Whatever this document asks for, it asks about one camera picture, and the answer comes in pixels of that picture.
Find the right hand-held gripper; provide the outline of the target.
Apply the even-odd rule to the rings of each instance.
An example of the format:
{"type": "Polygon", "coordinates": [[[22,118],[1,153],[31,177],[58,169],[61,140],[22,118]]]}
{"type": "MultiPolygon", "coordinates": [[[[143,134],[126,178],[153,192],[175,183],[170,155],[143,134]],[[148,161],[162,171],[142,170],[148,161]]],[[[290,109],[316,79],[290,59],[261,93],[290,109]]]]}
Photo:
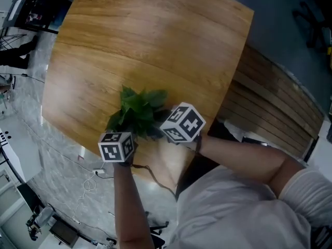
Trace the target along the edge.
{"type": "Polygon", "coordinates": [[[173,143],[192,142],[205,126],[206,121],[189,103],[181,102],[160,126],[160,130],[173,143]]]}

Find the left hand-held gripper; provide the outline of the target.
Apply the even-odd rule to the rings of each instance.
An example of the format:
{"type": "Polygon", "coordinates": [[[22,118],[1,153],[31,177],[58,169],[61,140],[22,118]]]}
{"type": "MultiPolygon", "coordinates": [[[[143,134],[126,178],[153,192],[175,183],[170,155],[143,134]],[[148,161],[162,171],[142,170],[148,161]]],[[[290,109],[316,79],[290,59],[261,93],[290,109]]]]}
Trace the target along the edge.
{"type": "Polygon", "coordinates": [[[131,132],[106,132],[100,135],[98,147],[104,162],[133,165],[137,143],[131,132]]]}

